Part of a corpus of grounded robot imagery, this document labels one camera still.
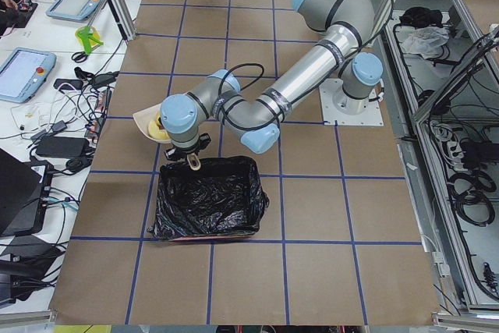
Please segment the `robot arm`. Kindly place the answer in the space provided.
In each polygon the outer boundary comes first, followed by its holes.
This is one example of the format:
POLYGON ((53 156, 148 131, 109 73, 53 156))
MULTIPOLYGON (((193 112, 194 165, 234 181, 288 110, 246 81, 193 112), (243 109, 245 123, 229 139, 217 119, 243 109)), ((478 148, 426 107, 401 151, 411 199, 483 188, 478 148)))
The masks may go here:
POLYGON ((253 153, 266 152, 280 136, 280 123, 332 73, 342 80, 334 96, 336 108, 357 114, 356 106, 368 102, 383 73, 380 59, 363 51, 373 39, 372 2, 292 0, 292 7, 323 37, 253 102, 242 96, 239 81, 227 69, 210 74, 191 91, 166 97, 160 115, 172 144, 165 153, 169 161, 200 167, 198 153, 211 139, 199 127, 209 118, 226 126, 253 153))

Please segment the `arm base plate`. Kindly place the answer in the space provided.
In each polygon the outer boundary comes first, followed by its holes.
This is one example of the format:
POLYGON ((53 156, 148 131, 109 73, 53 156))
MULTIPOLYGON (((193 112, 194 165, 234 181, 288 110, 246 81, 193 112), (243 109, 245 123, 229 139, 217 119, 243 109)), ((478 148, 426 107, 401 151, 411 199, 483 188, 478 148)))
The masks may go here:
POLYGON ((328 126, 383 126, 380 103, 373 88, 370 96, 352 99, 343 91, 343 81, 327 79, 319 86, 323 123, 328 126))

